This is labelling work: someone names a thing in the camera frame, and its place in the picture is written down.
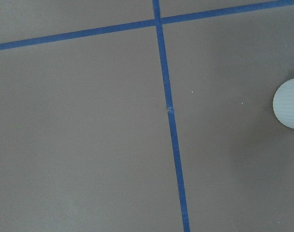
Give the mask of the white ribbed HOME mug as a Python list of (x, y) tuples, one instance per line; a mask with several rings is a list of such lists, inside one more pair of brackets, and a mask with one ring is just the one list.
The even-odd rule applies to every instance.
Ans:
[(283, 83), (275, 92), (273, 111), (281, 124), (294, 129), (294, 78)]

